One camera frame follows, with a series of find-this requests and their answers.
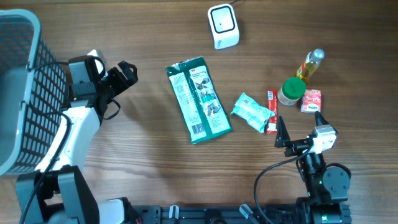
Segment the teal toothbrush pack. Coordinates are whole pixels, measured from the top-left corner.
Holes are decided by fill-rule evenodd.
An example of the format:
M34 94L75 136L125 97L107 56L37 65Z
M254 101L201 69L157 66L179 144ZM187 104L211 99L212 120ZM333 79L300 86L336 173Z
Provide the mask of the teal toothbrush pack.
M268 120L275 115L273 111L259 105L245 93L238 98L231 114L245 119L259 133L264 133Z

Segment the red toothpaste tube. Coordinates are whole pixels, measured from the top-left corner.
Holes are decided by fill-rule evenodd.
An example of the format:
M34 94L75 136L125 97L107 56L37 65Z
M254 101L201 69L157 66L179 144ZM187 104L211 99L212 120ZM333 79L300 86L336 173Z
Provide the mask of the red toothpaste tube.
M271 116L268 120L267 124L267 134L276 134L277 133L277 92L275 90L268 90L268 109L273 112L273 116Z

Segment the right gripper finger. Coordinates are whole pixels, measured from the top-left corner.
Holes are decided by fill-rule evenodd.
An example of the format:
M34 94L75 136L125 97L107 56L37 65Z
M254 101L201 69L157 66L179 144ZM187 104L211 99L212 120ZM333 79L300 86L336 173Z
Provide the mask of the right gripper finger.
M291 143L289 133L284 123L284 119L282 116L279 116L277 119L277 135L275 138L274 147L282 148L289 147Z
M329 125L329 122L322 116L321 112L315 112L315 122L317 126Z

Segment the green lid jar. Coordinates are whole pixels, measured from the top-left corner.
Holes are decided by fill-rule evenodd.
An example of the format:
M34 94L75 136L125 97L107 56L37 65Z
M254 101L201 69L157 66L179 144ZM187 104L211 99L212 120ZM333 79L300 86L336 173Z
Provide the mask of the green lid jar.
M298 77L287 79L277 93L277 99L286 106L292 106L303 97L306 84Z

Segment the yellow oil bottle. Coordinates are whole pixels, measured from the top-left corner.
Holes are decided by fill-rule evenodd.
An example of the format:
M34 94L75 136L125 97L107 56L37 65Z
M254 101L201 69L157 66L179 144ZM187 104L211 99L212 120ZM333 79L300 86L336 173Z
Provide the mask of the yellow oil bottle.
M304 62L299 66L295 76L303 80L306 84L309 82L310 77L320 66L325 53L322 49L315 49L309 52Z

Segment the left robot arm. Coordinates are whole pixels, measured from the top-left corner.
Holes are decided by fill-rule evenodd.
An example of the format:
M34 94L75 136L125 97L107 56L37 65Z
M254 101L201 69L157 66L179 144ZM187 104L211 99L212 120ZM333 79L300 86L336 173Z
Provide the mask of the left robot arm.
M62 109L46 112L31 106L37 117L61 119L44 158L17 178L20 223L142 223L126 197L97 202L82 174L91 141L106 120L115 97L138 81L134 64L122 61L105 68L96 55L66 62L73 83Z

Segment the green 3M package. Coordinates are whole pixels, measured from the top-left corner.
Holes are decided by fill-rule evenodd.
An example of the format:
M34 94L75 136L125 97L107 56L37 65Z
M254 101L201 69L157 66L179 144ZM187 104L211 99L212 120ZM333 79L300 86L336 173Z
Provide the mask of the green 3M package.
M214 88L203 57L165 68L192 144L217 138L233 130Z

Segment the red snack box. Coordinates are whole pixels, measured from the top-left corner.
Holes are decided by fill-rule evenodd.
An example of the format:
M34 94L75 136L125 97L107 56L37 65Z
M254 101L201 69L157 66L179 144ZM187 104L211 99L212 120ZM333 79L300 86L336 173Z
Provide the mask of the red snack box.
M322 93L320 90L306 89L302 97L301 112L314 113L321 112L322 107Z

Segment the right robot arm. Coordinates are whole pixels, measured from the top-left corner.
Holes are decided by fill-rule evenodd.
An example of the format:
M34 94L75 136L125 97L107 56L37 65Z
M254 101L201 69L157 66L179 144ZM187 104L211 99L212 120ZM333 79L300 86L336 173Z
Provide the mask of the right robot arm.
M297 156L296 167L303 180L307 197L293 204L271 205L267 209L277 223L343 223L352 222L348 204L351 171L339 163L326 164L323 152L331 149L338 135L320 112L315 112L311 134L291 140L282 117L277 123L275 147L285 148L285 157Z

